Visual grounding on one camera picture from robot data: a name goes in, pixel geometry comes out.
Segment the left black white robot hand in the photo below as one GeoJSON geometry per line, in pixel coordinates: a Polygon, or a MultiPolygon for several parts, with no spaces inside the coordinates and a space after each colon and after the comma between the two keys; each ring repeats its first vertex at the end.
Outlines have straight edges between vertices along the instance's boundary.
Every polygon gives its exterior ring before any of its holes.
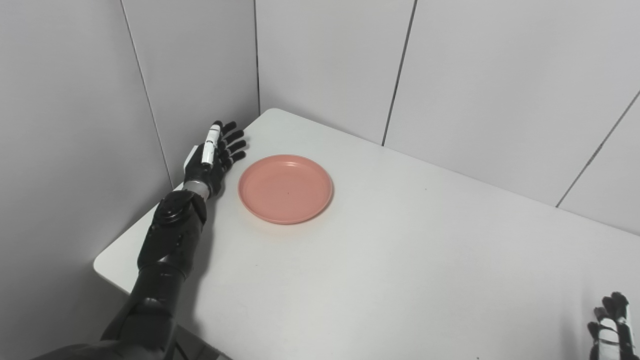
{"type": "Polygon", "coordinates": [[[195,148],[184,168],[183,189],[208,200],[222,190],[233,165],[246,158],[247,141],[236,121],[215,121],[206,139],[195,148]]]}

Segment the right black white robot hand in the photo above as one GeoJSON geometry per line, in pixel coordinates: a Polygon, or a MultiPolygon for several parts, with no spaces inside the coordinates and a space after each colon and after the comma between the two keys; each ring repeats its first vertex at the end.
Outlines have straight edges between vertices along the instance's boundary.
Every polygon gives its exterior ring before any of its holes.
{"type": "Polygon", "coordinates": [[[630,301],[622,292],[611,292],[593,309],[595,321],[587,324],[592,338],[590,360],[638,360],[630,301]]]}

